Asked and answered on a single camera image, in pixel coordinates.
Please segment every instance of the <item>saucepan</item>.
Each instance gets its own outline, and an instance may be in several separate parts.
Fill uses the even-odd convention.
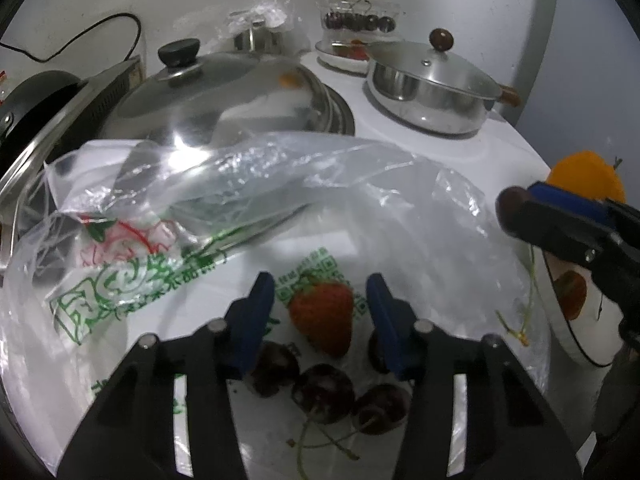
[[[448,30],[435,29],[429,41],[431,46],[411,41],[367,46],[367,84],[391,114],[423,130],[464,135],[480,129],[496,102],[522,104],[516,89],[448,52],[453,47]]]

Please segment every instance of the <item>pot lid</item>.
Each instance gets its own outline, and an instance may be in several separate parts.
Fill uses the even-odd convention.
[[[333,108],[297,61],[249,52],[198,56],[200,41],[162,46],[165,67],[114,108],[100,137],[223,148],[249,132],[327,131]]]
[[[463,57],[448,52],[453,47],[448,30],[435,29],[429,41],[431,46],[411,41],[373,43],[367,46],[367,53],[379,64],[456,92],[487,100],[500,97],[498,83]]]

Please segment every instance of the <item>gray wall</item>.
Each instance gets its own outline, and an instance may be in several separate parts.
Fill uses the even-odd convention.
[[[517,129],[550,166],[580,150],[613,163],[640,206],[640,40],[615,0],[558,0]]]

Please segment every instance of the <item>crumpled plastic wrap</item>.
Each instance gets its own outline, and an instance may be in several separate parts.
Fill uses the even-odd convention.
[[[264,20],[271,32],[282,35],[282,53],[295,56],[309,48],[309,40],[292,0],[247,0],[240,5],[214,5],[195,10],[174,22],[175,39],[194,37],[203,54],[232,50],[231,39]]]
[[[135,168],[126,164],[133,150]],[[141,333],[190,333],[228,305],[221,300],[222,310],[208,306],[198,317],[193,294],[232,300],[258,270],[286,280],[299,257],[318,255],[316,244],[322,254],[336,252],[335,275],[356,294],[364,294],[369,274],[381,272],[418,317],[458,336],[501,334],[545,388],[549,332],[537,295],[529,347],[507,336],[496,316],[499,310],[520,327],[529,273],[481,191],[422,156],[373,140],[300,132],[260,134],[215,152],[94,141],[46,167],[31,201],[41,203],[43,194],[54,207],[21,238],[5,274],[0,372],[24,434],[52,471],[100,381]],[[31,222],[38,208],[26,205]],[[177,277],[184,288],[173,290]],[[365,366],[366,306],[361,314],[343,369]],[[456,380],[453,472],[463,464],[464,391],[463,379]],[[290,428],[265,442],[252,424],[271,408],[260,405],[255,420],[242,418],[251,407],[234,399],[250,477],[290,478],[278,464],[291,460],[268,447],[282,444]],[[183,426],[176,424],[177,459],[188,473]],[[363,459],[341,468],[334,453],[313,466],[312,478],[390,478],[398,431],[381,448],[371,444],[373,465]]]

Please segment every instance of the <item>pot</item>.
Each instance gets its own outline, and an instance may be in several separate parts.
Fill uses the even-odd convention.
[[[429,40],[431,46],[410,41],[367,46],[367,85],[390,113],[423,130],[464,135],[480,129],[495,102],[520,106],[515,89],[448,52],[453,47],[448,30],[435,29]]]
[[[219,52],[198,56],[200,41],[162,46],[165,67],[113,109],[99,137],[163,146],[220,149],[248,134],[314,131],[353,135],[353,118],[306,67],[283,56]]]

